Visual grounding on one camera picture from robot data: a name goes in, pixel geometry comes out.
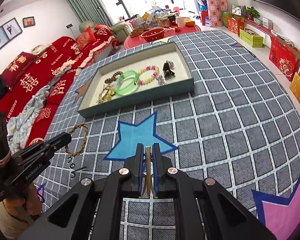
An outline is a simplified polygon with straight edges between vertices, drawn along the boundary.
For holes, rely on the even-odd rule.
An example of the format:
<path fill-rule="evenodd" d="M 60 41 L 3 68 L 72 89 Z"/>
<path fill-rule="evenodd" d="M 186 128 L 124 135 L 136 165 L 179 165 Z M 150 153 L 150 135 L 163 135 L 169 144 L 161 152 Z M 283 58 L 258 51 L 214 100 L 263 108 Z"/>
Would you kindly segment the operator left hand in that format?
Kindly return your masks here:
<path fill-rule="evenodd" d="M 27 200 L 20 197 L 6 198 L 0 202 L 0 231 L 7 239 L 16 239 L 30 225 L 26 216 L 40 215 L 42 203 L 36 186 L 28 187 Z"/>

